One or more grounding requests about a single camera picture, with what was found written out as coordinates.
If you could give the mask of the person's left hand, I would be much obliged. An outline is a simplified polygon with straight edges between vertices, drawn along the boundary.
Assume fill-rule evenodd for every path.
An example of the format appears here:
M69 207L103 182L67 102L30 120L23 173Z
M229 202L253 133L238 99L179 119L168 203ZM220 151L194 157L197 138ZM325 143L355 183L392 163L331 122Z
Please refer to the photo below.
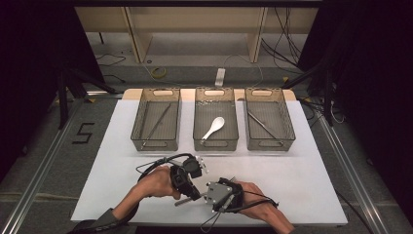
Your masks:
M173 188L170 180L170 168L159 166L136 185L135 191L140 199L147 197L170 196L175 200L180 199L180 193Z

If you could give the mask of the white ceramic spoon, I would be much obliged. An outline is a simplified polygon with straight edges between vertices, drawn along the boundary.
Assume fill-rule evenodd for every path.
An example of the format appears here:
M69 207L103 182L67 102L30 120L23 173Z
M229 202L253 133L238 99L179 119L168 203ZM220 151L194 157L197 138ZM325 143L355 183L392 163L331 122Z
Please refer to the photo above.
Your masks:
M225 120L223 117L216 117L211 125L209 130L206 132L206 134L202 137L202 140L208 139L213 133L216 131L220 130L223 126L225 125Z

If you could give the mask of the metal table knife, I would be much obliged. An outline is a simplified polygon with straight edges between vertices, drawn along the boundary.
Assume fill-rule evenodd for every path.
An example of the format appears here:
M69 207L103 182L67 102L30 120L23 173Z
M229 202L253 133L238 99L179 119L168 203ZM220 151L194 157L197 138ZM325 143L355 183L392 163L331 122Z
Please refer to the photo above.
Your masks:
M260 147L282 147L283 141L278 139L275 131L267 127L259 118L257 118L251 110L247 111L248 118L251 118L259 125L269 136L263 137L258 134L257 129L253 129L251 124L248 124L248 136Z

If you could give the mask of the aluminium floor rail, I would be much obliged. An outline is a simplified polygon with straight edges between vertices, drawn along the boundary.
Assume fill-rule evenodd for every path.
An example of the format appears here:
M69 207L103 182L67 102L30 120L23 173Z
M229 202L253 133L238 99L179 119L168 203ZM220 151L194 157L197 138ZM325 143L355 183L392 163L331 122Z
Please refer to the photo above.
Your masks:
M59 125L51 104L25 154L0 181L0 234L65 234L117 104L115 97L73 99Z
M333 148L333 151L335 152L335 155L350 186L352 187L371 232L373 234L389 234L389 229L386 227L379 210L362 183L360 176L358 175L355 166L352 164L351 159L349 158L349 155L347 154L337 133L328 124L323 116L319 118L319 122Z

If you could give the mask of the beige shelf unit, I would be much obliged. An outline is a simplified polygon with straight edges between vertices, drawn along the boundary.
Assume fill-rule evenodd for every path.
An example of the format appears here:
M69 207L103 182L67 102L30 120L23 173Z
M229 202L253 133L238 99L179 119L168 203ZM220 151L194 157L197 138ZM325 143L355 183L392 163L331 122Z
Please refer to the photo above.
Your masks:
M244 33L249 60L258 61L264 33L310 32L318 10L292 7L77 7L87 32L127 32L138 62L145 60L155 33Z

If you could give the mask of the grey transparent plastic bin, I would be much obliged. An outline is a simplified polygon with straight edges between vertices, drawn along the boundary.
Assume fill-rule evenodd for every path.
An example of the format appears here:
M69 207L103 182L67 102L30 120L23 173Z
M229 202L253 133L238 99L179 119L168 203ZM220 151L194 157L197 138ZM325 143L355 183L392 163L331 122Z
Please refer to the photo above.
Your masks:
M275 131L277 138L283 141L282 147L260 147L249 139L248 124L251 124L253 129L257 129L259 135L263 137L269 135L253 119L248 118L248 110L251 110L267 127ZM246 88L244 90L244 118L249 151L286 152L296 140L285 97L280 88Z
M155 133L140 149L162 112L170 103L170 109ZM138 151L176 151L178 149L181 96L180 90L144 89L131 130L131 141Z
M224 125L206 139L215 118ZM199 87L195 91L193 140L196 151L235 151L239 139L235 94L232 88Z

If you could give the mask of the person's right hand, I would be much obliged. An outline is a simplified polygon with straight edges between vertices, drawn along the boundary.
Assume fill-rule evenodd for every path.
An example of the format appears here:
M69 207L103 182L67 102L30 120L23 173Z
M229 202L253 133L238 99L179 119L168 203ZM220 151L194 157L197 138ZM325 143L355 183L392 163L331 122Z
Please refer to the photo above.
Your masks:
M269 216L279 212L270 202L264 201L263 193L257 185L243 181L240 181L240 185L245 192L244 205L247 206L247 209L241 210L241 214L268 223Z

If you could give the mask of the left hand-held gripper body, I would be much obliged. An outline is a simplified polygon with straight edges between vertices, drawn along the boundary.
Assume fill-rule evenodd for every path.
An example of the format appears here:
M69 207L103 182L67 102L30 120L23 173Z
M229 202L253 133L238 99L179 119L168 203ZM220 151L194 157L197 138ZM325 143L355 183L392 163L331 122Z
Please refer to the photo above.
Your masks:
M207 166L201 156L192 154L175 155L169 159L172 164L170 168L170 179L174 189L179 191L183 183L192 183L192 178L197 178L208 173Z

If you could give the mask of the dark curtain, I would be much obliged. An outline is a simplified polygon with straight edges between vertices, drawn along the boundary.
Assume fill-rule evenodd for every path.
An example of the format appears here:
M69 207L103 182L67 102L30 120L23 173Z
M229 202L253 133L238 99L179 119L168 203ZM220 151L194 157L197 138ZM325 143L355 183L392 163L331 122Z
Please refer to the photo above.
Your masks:
M344 24L335 98L413 225L413 0L321 0L299 67L316 65Z
M0 0L0 181L55 98L58 77L80 82L73 69L103 80L74 7Z

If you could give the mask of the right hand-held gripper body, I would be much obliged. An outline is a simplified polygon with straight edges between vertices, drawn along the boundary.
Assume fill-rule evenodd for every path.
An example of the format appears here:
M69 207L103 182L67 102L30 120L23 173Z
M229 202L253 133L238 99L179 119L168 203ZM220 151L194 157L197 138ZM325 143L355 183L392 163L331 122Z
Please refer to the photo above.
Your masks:
M244 202L244 190L234 181L221 177L207 185L205 201L212 206L214 212L237 213Z

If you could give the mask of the black metal stand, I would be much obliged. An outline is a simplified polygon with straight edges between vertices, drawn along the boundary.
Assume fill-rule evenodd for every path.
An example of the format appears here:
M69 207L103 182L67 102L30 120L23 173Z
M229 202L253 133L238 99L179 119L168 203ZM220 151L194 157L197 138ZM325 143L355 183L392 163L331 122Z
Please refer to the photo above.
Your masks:
M328 65L319 62L313 68L299 75L292 81L282 85L284 90L290 89L307 79L310 84L307 93L310 96L321 95L323 97L322 113L329 126L333 126L332 114L332 71Z
M69 118L67 90L69 90L75 98L84 98L87 95L87 91L83 86L84 83L90 83L108 94L118 94L114 88L109 87L103 81L93 78L93 76L84 71L77 68L62 68L60 74L57 76L60 113L58 128L60 130L65 126Z

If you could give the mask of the black frame bar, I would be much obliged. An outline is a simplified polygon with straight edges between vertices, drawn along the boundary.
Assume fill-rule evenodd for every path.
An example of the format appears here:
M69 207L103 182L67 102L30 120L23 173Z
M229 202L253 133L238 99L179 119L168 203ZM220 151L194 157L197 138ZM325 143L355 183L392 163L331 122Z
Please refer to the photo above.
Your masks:
M327 0L67 0L85 7L319 7Z

